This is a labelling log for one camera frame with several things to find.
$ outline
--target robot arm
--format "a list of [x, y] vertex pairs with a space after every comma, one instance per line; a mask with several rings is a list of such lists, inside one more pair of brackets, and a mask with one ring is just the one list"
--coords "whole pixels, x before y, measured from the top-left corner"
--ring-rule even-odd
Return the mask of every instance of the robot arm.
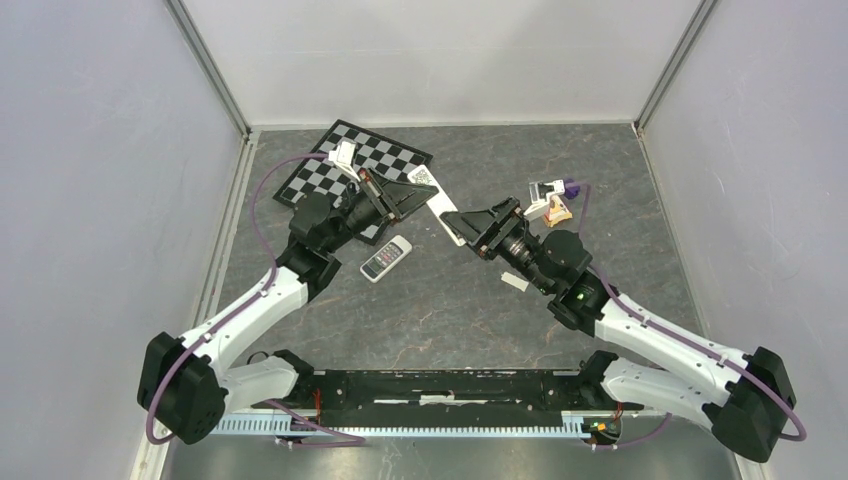
[[488, 210], [445, 212], [441, 219], [481, 258], [502, 257], [543, 295], [552, 295], [548, 310], [564, 326], [624, 346], [663, 368], [596, 352], [581, 371], [588, 395], [688, 418], [746, 458], [769, 458], [788, 416], [750, 378], [794, 408], [779, 356], [762, 347], [749, 355], [711, 342], [619, 294], [590, 270], [592, 256], [576, 234], [556, 230], [544, 240], [532, 235], [512, 197]]
[[[353, 150], [343, 143], [330, 156], [346, 175], [353, 171]], [[289, 223], [288, 246], [276, 259], [276, 268], [241, 298], [178, 338], [163, 332], [148, 344], [138, 403], [149, 409], [157, 390], [164, 388], [155, 418], [185, 443], [203, 439], [228, 412], [286, 397], [298, 372], [285, 360], [270, 357], [230, 367], [272, 325], [329, 285], [341, 266], [333, 257], [338, 248], [375, 222], [402, 221], [438, 193], [435, 187], [392, 181], [371, 170], [360, 170], [356, 179], [359, 192], [349, 184], [349, 195], [338, 207], [321, 194], [298, 201]], [[195, 350], [187, 355], [191, 348]], [[175, 367], [181, 357], [184, 361]]]

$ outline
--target black and white checkerboard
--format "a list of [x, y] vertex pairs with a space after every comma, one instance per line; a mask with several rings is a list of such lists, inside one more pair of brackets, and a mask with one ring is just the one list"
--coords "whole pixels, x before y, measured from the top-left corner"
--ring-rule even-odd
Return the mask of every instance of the black and white checkerboard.
[[[371, 168], [390, 180], [405, 180], [406, 174], [412, 169], [418, 165], [429, 165], [430, 160], [433, 159], [429, 153], [343, 120], [337, 120], [327, 130], [312, 152], [329, 153], [342, 139], [349, 139], [357, 144], [356, 155], [353, 158], [354, 171], [360, 168]], [[293, 207], [303, 195], [318, 192], [329, 197], [333, 204], [338, 206], [345, 186], [349, 182], [347, 177], [326, 160], [304, 160], [274, 194], [274, 199], [283, 205]], [[357, 238], [375, 245], [386, 227], [385, 223], [372, 225]]]

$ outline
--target white wall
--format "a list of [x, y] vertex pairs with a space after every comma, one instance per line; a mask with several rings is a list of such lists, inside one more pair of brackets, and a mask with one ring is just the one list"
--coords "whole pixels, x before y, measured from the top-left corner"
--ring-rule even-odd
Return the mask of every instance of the white wall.
[[0, 4], [0, 478], [126, 478], [239, 136], [160, 1]]
[[629, 121], [698, 0], [185, 0], [253, 125]]
[[647, 126], [709, 330], [787, 363], [810, 437], [781, 479], [840, 477], [848, 445], [847, 24], [843, 0], [719, 2]]

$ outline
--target small white object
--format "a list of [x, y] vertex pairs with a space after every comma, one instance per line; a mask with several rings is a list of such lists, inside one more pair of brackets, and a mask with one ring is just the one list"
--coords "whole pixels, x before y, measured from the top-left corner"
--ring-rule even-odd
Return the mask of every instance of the small white object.
[[439, 185], [439, 182], [436, 181], [436, 177], [434, 177], [433, 174], [430, 173], [430, 170], [427, 168], [427, 166], [419, 165], [415, 167], [415, 169], [409, 172], [409, 175], [407, 175], [407, 177], [412, 183], [417, 183], [419, 185], [431, 185], [439, 189], [439, 193], [437, 193], [430, 200], [427, 200], [427, 206], [430, 207], [430, 211], [432, 211], [433, 215], [436, 216], [436, 220], [438, 220], [439, 223], [442, 224], [442, 228], [444, 228], [445, 231], [448, 232], [448, 235], [450, 235], [451, 240], [453, 240], [453, 243], [455, 243], [457, 247], [465, 245], [465, 240], [457, 237], [456, 234], [454, 234], [453, 231], [450, 229], [450, 227], [445, 225], [445, 222], [443, 222], [442, 219], [439, 218], [439, 215], [444, 212], [455, 212], [456, 205], [453, 204], [450, 197], [448, 197], [448, 194], [445, 193], [445, 191], [442, 189], [442, 186]]
[[527, 286], [530, 285], [530, 282], [528, 282], [527, 280], [524, 280], [523, 278], [518, 278], [509, 272], [504, 272], [503, 274], [501, 274], [501, 280], [521, 290], [522, 292], [526, 292]]
[[355, 151], [356, 143], [350, 140], [342, 140], [336, 148], [330, 150], [327, 159], [346, 177], [358, 183], [359, 177], [353, 171], [353, 154]]
[[383, 248], [377, 250], [367, 262], [359, 267], [359, 271], [365, 275], [371, 283], [377, 283], [389, 270], [395, 267], [404, 257], [412, 251], [412, 244], [400, 235], [389, 240]]
[[529, 221], [535, 220], [548, 211], [551, 198], [565, 193], [565, 182], [554, 180], [553, 182], [531, 182], [530, 183], [530, 206], [524, 210], [524, 218]]

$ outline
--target qr code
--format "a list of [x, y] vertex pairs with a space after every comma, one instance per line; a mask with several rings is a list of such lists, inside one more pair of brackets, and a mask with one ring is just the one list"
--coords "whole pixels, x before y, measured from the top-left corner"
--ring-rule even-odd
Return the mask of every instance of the qr code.
[[427, 170], [427, 168], [422, 168], [417, 172], [413, 173], [410, 176], [409, 180], [412, 183], [417, 183], [419, 185], [433, 185], [435, 183], [433, 176], [430, 175], [430, 171]]

